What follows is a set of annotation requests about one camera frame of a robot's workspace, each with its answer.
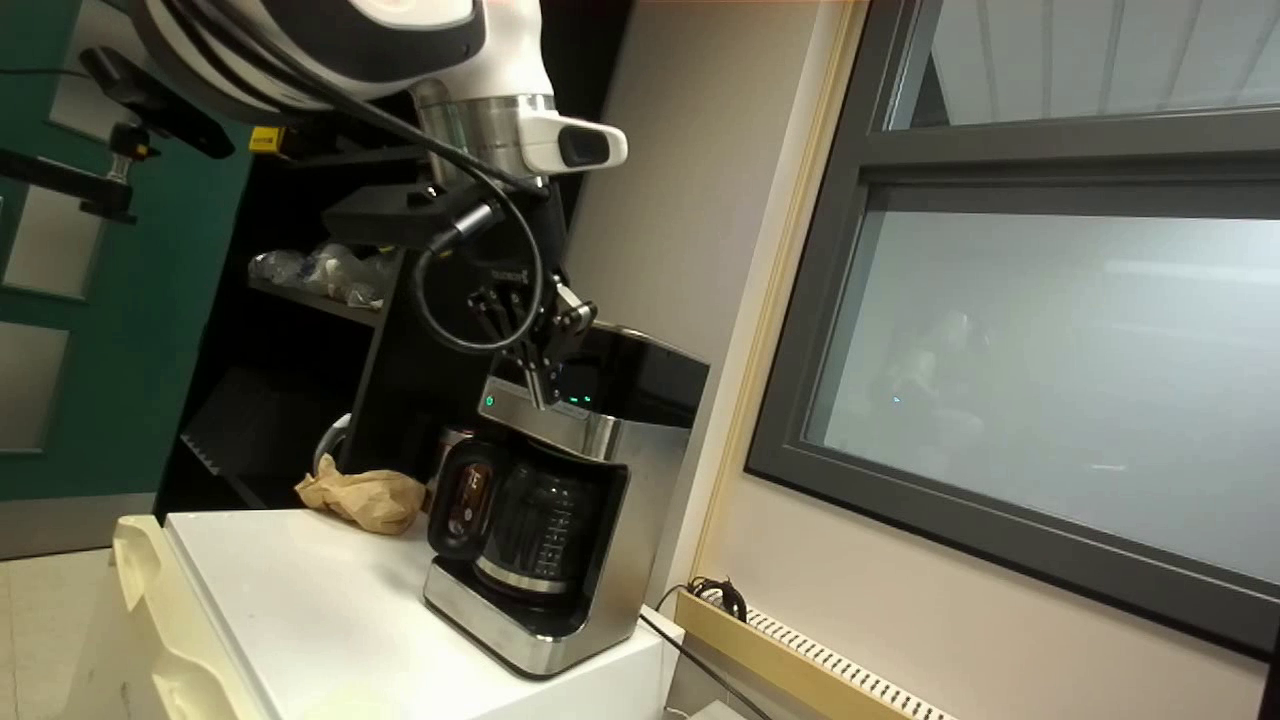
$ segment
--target white wall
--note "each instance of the white wall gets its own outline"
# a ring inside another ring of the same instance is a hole
[[[810,76],[821,76],[810,48],[834,37],[823,18],[841,3],[636,0],[609,93],[609,118],[630,132],[634,160],[585,188],[567,277],[606,318],[714,362],[694,446],[732,431],[730,340],[759,232],[785,202],[778,179],[810,134],[810,110],[795,107],[795,94],[813,94]],[[694,451],[682,471],[653,586],[694,568],[714,458]]]
[[[701,546],[701,571],[956,714],[1251,714],[1251,658],[740,471],[849,9],[636,0],[609,110],[634,163],[589,183],[567,269],[606,316],[715,368],[667,576]]]

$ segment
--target shelf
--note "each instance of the shelf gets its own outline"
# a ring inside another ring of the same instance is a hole
[[[214,481],[229,484],[245,509],[301,509],[301,498],[293,496],[293,487],[261,487],[261,484],[241,484],[237,475],[224,475],[224,471],[197,446],[197,441],[194,441],[188,431],[180,431],[180,445],[197,454],[197,464],[200,464]]]
[[[340,316],[340,318],[351,318],[351,325],[366,325],[366,329],[377,329],[384,313],[377,308],[346,308],[346,304],[333,304],[333,298],[322,298],[322,297],[304,297],[304,292],[293,292],[293,286],[277,286],[277,285],[261,285],[261,280],[249,280],[251,292],[266,292],[266,297],[277,297],[277,298],[287,298],[287,304],[304,304],[311,313],[324,313],[324,316]]]

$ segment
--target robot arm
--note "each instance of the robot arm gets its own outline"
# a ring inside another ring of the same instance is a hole
[[[424,149],[445,190],[430,211],[419,190],[366,188],[333,214],[424,246],[417,297],[435,340],[506,353],[534,394],[557,390],[557,362],[589,333],[592,304],[557,271],[565,229],[534,232],[521,202],[550,202],[545,188],[562,173],[626,163],[630,134],[557,110],[540,0],[137,0],[132,18],[159,66],[210,107],[251,122],[348,110]],[[398,93],[412,94],[417,122],[369,104]],[[487,334],[464,340],[430,308],[424,277],[435,257],[495,223],[530,239],[530,292],[514,292],[510,277],[486,280],[464,304]]]
[[[132,18],[185,93],[251,122],[407,93],[424,134],[534,190],[630,157],[622,128],[557,110],[537,0],[142,0]]]

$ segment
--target black wire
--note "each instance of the black wire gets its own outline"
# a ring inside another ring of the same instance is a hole
[[[517,223],[521,223],[521,234],[524,234],[524,242],[530,242],[530,261],[534,261],[534,285],[537,286],[545,286],[545,251],[537,246],[537,234],[534,234],[534,229],[530,229],[530,221],[517,211],[514,214]],[[510,334],[501,334],[501,340],[464,340],[464,334],[455,334],[455,333],[450,333],[440,318],[435,318],[435,313],[434,313],[434,304],[430,304],[430,269],[435,265],[435,257],[445,251],[450,242],[430,242],[419,257],[417,257],[417,265],[412,265],[412,304],[417,304],[417,313],[430,318],[430,329],[445,340],[445,345],[452,345],[455,353],[506,353],[506,349],[514,349],[514,345],[521,345],[530,333],[534,333],[534,325],[537,325],[537,308],[540,308],[540,292],[537,292],[537,304],[534,304],[534,313],[524,313],[524,318],[510,333]]]
[[[666,640],[671,643],[687,664],[696,664],[701,671],[710,671],[719,688],[730,688],[730,696],[737,696],[740,705],[747,705],[759,720],[770,720],[770,713],[740,688],[732,688],[710,658],[701,658],[694,647],[684,647],[676,637],[667,637],[656,618],[650,618],[641,613],[641,618]]]
[[[653,608],[666,608],[682,586],[687,586],[687,584],[671,584],[666,596],[656,596]]]
[[[481,163],[481,160],[472,160],[472,157],[464,157],[464,150],[434,138],[430,132],[403,122],[403,118],[393,116],[393,110],[379,110],[377,104],[351,101],[348,93],[333,89],[328,79],[322,79],[315,71],[309,71],[301,58],[293,58],[293,54],[280,50],[280,48],[271,48],[271,44],[266,40],[266,31],[251,24],[251,14],[245,14],[237,3],[214,0],[214,9],[218,9],[224,18],[231,18],[266,54],[271,54],[271,58],[284,64],[293,76],[301,76],[301,85],[304,85],[311,94],[322,94],[322,101],[328,101],[333,107],[340,107],[340,110],[348,110],[348,116],[357,116],[357,118],[366,118],[366,122],[377,122],[377,128],[384,128],[384,132],[393,132],[393,134],[402,134],[402,138],[407,138],[407,143],[424,143],[430,150],[435,150],[440,160],[450,160],[452,169],[461,169],[464,174],[472,174],[472,179],[481,183],[481,190],[486,190],[487,198],[495,198],[495,202],[506,207],[506,214],[517,221],[517,229],[521,229],[521,234],[530,239],[530,251],[534,251],[534,297],[530,297],[530,313],[524,313],[524,318],[517,325],[517,333],[510,333],[506,340],[476,345],[476,340],[464,340],[464,334],[450,333],[434,313],[424,313],[424,318],[430,318],[430,329],[434,329],[445,345],[452,345],[452,349],[461,349],[461,353],[495,353],[495,349],[521,345],[521,340],[530,334],[530,329],[537,325],[540,308],[545,308],[545,251],[540,251],[540,242],[537,242],[524,211],[517,207],[517,198],[514,198],[510,190],[495,188],[495,179],[506,179],[506,183],[514,183],[514,188],[524,188],[524,183],[521,183],[517,174],[493,169],[493,163]]]

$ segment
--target window glass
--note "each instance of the window glass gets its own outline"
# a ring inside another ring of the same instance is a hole
[[[0,454],[43,446],[65,353],[65,329],[0,318]]]
[[[82,211],[82,198],[27,188],[0,285],[85,298],[100,232],[104,221]]]
[[[892,128],[1277,107],[1277,24],[1280,0],[941,0]]]
[[[1280,221],[878,211],[810,441],[1280,584]]]

